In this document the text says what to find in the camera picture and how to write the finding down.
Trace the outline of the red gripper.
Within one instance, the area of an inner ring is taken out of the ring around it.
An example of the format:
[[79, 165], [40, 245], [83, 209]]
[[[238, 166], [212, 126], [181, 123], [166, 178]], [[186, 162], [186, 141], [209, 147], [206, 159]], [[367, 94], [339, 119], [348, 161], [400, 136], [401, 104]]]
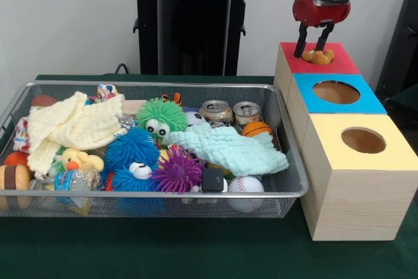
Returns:
[[308, 27], [319, 27], [327, 24], [318, 38], [315, 51], [323, 51], [329, 34], [334, 25], [344, 21], [351, 10], [351, 3], [336, 3], [324, 0], [295, 0], [293, 3], [293, 16], [300, 22], [299, 37], [295, 47], [294, 56], [301, 58], [306, 46]]

